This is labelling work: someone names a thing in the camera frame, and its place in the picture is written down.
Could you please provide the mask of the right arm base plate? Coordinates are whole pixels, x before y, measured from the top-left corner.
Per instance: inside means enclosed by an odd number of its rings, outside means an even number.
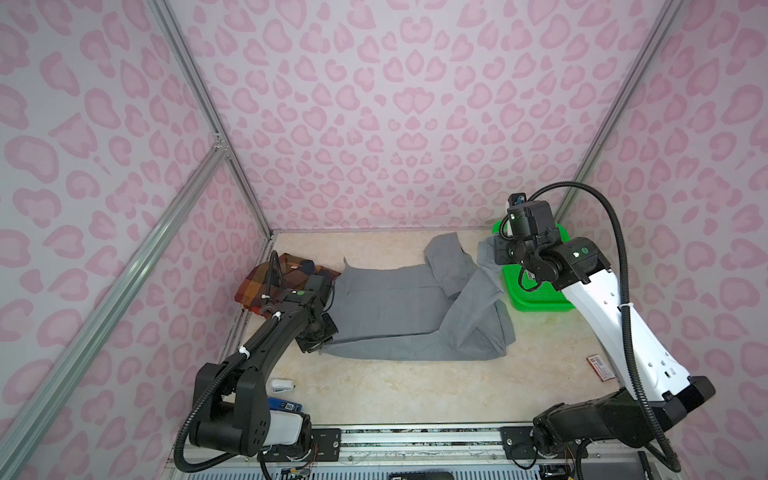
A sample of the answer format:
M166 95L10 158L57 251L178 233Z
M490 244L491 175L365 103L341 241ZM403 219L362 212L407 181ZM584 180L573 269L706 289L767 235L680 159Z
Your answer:
M501 444L508 460L565 460L572 458L582 439L558 443L543 428L534 425L503 426L499 429Z

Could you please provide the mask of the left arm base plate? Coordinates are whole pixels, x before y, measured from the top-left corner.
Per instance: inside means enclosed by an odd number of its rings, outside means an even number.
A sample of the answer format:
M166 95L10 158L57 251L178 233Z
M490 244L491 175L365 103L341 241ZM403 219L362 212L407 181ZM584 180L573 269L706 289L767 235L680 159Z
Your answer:
M261 455L266 462L307 463L339 460L342 431L338 428L312 428L302 431L290 445L266 447Z

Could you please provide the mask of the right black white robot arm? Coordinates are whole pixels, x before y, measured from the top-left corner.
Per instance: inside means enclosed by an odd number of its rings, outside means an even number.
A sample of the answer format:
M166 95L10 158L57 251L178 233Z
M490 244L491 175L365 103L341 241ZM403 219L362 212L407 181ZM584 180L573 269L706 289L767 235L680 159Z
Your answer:
M519 265L580 312L621 384L613 394L536 416L531 437L538 452L554 455L585 440L644 448L715 395L707 377L691 375L657 339L599 247L584 237L563 240L548 202L511 195L494 241L498 264Z

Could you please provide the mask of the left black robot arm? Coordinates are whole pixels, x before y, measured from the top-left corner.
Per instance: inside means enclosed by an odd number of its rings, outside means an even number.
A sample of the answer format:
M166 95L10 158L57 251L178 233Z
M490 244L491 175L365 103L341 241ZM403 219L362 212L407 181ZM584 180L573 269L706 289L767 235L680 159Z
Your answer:
M338 332L325 311L329 296L307 290L282 293L268 307L271 317L237 352L200 369L191 412L174 446L176 458L183 457L187 443L219 451L217 461L252 457L273 445L306 447L308 421L300 413L271 410L267 380L291 344L313 353Z

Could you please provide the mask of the green plastic basket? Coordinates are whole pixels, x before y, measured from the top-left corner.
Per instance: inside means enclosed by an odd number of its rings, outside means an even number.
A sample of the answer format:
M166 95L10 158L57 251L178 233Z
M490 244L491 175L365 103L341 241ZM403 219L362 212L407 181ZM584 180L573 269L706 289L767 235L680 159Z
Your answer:
M512 307L528 313L562 313L574 309L565 295L548 282L539 282L535 274L513 260L516 251L525 254L529 247L524 237L512 231L511 217L505 216L493 229L493 259L501 267L501 278Z

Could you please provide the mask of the grey long sleeve shirt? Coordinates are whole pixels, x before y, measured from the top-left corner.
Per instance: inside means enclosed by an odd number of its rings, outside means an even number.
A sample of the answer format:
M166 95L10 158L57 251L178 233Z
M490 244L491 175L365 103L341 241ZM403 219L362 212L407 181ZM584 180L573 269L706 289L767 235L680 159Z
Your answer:
M466 253L455 233L434 237L419 265L390 270L345 266L330 316L338 331L323 352L388 361L487 361L516 335L494 241Z

